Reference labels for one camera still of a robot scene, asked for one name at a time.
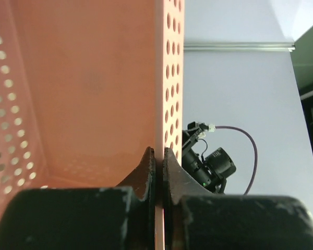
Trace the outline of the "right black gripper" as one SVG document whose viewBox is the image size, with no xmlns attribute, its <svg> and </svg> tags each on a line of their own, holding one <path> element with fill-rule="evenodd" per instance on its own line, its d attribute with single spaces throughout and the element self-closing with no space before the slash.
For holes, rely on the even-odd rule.
<svg viewBox="0 0 313 250">
<path fill-rule="evenodd" d="M 191 122 L 187 129 L 182 131 L 182 156 L 185 156 L 189 150 L 206 136 L 206 124 L 203 122 Z"/>
</svg>

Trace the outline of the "pink tray basket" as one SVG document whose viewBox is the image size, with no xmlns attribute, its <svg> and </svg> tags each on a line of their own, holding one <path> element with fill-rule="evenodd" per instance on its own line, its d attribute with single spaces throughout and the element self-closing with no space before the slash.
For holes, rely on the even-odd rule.
<svg viewBox="0 0 313 250">
<path fill-rule="evenodd" d="M 0 1 L 0 220 L 27 189 L 112 188 L 182 156 L 184 1 Z"/>
</svg>

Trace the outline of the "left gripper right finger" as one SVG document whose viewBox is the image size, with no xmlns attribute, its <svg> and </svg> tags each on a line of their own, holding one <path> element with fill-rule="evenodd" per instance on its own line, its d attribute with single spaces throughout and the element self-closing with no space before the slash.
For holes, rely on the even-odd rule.
<svg viewBox="0 0 313 250">
<path fill-rule="evenodd" d="M 313 249 L 313 217 L 289 196 L 213 194 L 163 160 L 166 249 Z"/>
</svg>

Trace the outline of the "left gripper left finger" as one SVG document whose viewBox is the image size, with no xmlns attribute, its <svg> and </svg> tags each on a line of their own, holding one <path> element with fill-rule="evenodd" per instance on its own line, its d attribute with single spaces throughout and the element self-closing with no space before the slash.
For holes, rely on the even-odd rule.
<svg viewBox="0 0 313 250">
<path fill-rule="evenodd" d="M 0 220 L 0 249 L 154 249 L 154 150 L 115 187 L 27 189 Z"/>
</svg>

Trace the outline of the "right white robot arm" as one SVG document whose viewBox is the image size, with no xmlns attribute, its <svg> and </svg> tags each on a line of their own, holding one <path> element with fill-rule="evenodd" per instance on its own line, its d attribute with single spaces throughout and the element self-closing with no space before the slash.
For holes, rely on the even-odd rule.
<svg viewBox="0 0 313 250">
<path fill-rule="evenodd" d="M 224 194 L 227 178 L 236 171 L 234 162 L 223 148 L 218 148 L 208 156 L 196 153 L 193 146 L 206 140 L 206 132 L 212 132 L 213 126 L 200 122 L 191 122 L 182 131 L 182 168 L 201 186 L 215 194 Z"/>
</svg>

